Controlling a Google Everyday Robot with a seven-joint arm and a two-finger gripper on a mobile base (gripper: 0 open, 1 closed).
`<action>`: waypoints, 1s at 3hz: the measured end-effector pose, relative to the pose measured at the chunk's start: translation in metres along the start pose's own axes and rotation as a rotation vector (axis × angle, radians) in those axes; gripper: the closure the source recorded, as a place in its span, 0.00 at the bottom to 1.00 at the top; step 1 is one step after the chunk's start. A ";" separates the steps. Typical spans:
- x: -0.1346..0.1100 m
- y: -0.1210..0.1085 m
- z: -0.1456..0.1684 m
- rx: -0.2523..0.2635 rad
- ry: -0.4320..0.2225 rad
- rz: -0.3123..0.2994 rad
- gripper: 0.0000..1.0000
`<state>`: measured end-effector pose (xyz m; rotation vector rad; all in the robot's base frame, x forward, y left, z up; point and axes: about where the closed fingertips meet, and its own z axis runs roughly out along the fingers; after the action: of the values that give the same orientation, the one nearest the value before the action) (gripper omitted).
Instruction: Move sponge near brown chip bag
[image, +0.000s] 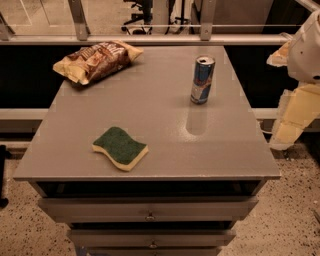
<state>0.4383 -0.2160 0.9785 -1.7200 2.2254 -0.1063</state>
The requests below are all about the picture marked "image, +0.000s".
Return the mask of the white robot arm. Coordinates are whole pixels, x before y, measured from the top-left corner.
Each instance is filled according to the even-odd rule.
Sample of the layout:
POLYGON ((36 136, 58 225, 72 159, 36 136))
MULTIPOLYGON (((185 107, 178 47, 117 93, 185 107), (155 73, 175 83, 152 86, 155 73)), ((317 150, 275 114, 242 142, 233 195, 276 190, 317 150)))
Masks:
POLYGON ((311 13, 296 34, 267 59, 275 67, 286 66, 299 82, 280 97, 269 146, 286 150, 320 115, 320 10, 311 13))

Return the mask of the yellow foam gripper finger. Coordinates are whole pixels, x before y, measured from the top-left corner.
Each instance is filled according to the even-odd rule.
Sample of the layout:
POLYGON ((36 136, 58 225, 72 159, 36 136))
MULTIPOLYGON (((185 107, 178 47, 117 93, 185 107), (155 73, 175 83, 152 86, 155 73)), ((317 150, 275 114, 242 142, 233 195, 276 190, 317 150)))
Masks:
POLYGON ((287 65, 288 51, 289 51, 290 41, 283 44, 278 50, 271 54, 266 63, 275 67, 282 67, 287 65))
POLYGON ((280 97, 269 146, 287 150, 319 115, 319 85, 300 83, 293 91, 285 90, 280 97))

